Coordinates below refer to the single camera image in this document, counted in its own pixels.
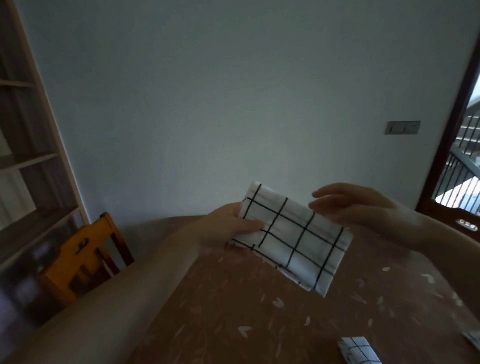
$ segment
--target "shelf board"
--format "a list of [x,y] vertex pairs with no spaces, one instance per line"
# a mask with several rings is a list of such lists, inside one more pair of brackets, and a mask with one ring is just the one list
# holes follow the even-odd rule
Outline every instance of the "shelf board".
[[37,209],[0,231],[0,269],[63,224],[78,207]]
[[44,160],[51,159],[58,156],[57,153],[47,154],[32,154],[14,156],[12,154],[0,157],[0,174],[10,172],[12,170],[18,170],[23,167],[30,166],[35,163],[43,162]]
[[10,81],[10,80],[0,80],[0,86],[35,87],[35,85],[31,82]]

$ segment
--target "wooden chair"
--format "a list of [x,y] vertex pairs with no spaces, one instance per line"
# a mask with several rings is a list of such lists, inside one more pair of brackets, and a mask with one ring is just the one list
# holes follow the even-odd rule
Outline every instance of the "wooden chair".
[[38,282],[59,301],[69,305],[86,292],[110,279],[103,262],[115,275],[120,272],[101,244],[108,237],[118,249],[126,266],[133,257],[108,213],[93,224],[82,226],[60,247],[58,258],[37,276]]

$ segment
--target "table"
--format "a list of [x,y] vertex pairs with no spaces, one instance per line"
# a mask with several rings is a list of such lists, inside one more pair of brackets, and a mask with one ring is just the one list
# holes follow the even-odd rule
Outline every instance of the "table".
[[365,336],[385,364],[479,363],[462,331],[480,324],[433,265],[354,234],[326,298],[254,254],[207,252],[128,363],[345,363],[342,336]]

